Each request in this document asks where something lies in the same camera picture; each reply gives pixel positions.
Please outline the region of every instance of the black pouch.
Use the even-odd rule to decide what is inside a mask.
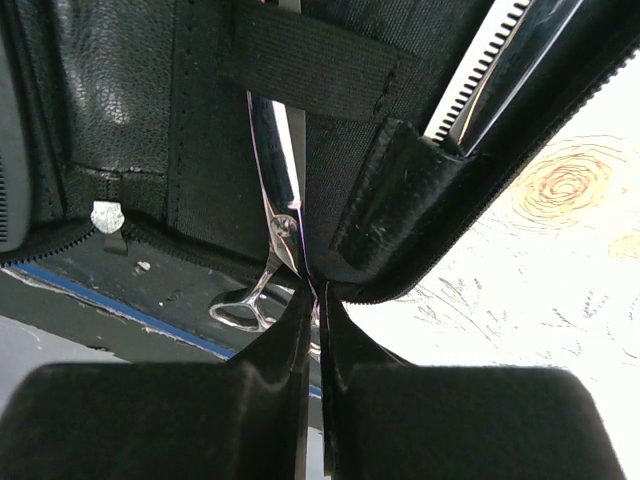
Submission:
[[[462,158],[421,132],[491,1],[302,3],[2,2],[0,263],[72,248],[112,202],[124,243],[257,278],[248,90],[307,112],[310,265],[344,300],[398,297],[640,45],[640,4],[585,1]]]

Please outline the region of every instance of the silver scissors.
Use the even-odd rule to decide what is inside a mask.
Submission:
[[[297,2],[299,11],[300,0],[293,1]],[[275,322],[265,313],[260,302],[273,274],[286,265],[302,278],[301,269],[306,268],[302,243],[305,112],[250,92],[247,92],[247,103],[269,229],[269,256],[255,287],[218,295],[209,307],[209,315],[243,331],[263,332]],[[248,313],[250,318],[234,313],[239,310]]]

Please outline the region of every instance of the blue stripe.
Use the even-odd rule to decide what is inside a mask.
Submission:
[[[171,335],[172,337],[178,338],[186,343],[191,345],[195,345],[197,347],[202,348],[208,352],[217,355],[225,360],[233,357],[234,352],[227,350],[225,348],[216,345],[215,343],[208,342],[203,340],[202,338],[193,335],[191,333],[185,332],[179,328],[176,328],[168,323],[165,323],[161,320],[158,320],[151,315],[147,315],[142,313],[139,310],[128,307],[127,305],[118,302],[117,300],[113,300],[109,297],[101,295],[93,290],[85,288],[77,283],[72,282],[71,280],[61,277],[60,275],[56,275],[55,273],[51,273],[43,268],[36,267],[32,264],[22,264],[17,267],[14,267],[16,270],[22,270],[24,273],[29,275],[30,277],[41,280],[50,285],[56,286],[63,290],[68,291],[69,293],[73,293],[81,298],[89,300],[90,302],[99,305],[101,307],[113,310],[118,312],[126,317],[133,318],[135,321],[148,326],[149,328],[153,328],[154,330],[158,330],[160,332]],[[318,387],[311,385],[309,387],[309,393],[315,397],[322,396],[322,390]]]

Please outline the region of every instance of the tool pouch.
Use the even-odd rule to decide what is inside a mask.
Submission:
[[[111,202],[123,242],[256,278],[268,234],[249,90],[307,112],[312,268],[345,300],[401,295],[639,45],[640,4],[586,1],[457,157],[422,132],[490,5],[2,2],[0,263],[73,248]]]

